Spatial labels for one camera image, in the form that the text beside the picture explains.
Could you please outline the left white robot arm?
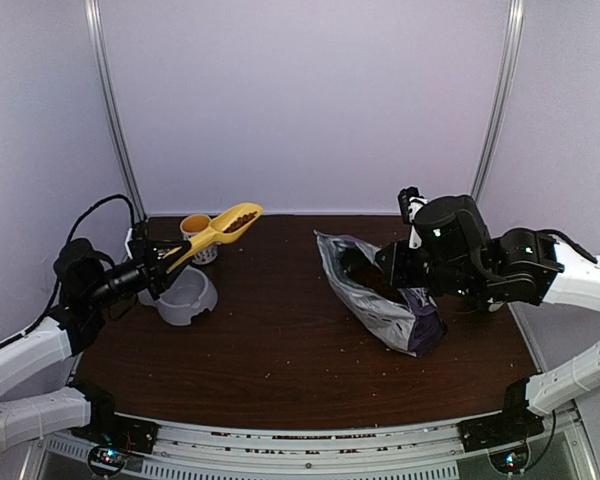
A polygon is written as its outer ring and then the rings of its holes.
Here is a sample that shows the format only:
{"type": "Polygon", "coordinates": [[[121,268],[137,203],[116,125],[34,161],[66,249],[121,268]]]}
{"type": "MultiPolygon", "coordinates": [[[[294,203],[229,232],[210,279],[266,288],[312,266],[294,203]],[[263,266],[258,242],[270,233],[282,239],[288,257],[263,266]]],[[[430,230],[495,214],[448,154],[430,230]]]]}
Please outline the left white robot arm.
{"type": "Polygon", "coordinates": [[[158,257],[152,247],[120,263],[86,238],[67,242],[53,269],[60,297],[30,326],[0,342],[0,454],[19,443],[64,429],[84,430],[103,444],[124,433],[113,396],[91,382],[74,382],[49,394],[5,402],[2,397],[47,367],[91,347],[104,313],[142,291],[158,298],[183,271],[193,251],[172,243],[158,257]]]}

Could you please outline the purple pet food bag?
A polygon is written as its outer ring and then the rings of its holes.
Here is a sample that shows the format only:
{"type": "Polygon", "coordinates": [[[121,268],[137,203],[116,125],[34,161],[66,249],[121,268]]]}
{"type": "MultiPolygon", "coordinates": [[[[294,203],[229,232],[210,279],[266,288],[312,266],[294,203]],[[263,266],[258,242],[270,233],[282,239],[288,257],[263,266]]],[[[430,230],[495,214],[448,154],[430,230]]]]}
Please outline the purple pet food bag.
{"type": "Polygon", "coordinates": [[[420,358],[447,333],[430,292],[385,283],[375,261],[379,248],[350,235],[316,232],[326,279],[335,295],[384,345],[420,358]]]}

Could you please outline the yellow plastic scoop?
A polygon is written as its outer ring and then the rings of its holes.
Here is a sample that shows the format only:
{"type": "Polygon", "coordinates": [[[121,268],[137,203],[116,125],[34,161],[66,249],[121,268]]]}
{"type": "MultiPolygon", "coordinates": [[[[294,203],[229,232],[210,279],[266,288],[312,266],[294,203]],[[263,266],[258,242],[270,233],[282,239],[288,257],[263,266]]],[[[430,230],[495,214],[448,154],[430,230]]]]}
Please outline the yellow plastic scoop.
{"type": "Polygon", "coordinates": [[[255,203],[235,205],[220,215],[192,215],[180,223],[184,242],[170,250],[160,260],[168,274],[189,263],[200,252],[216,244],[231,244],[237,241],[263,214],[263,207],[255,203]]]}

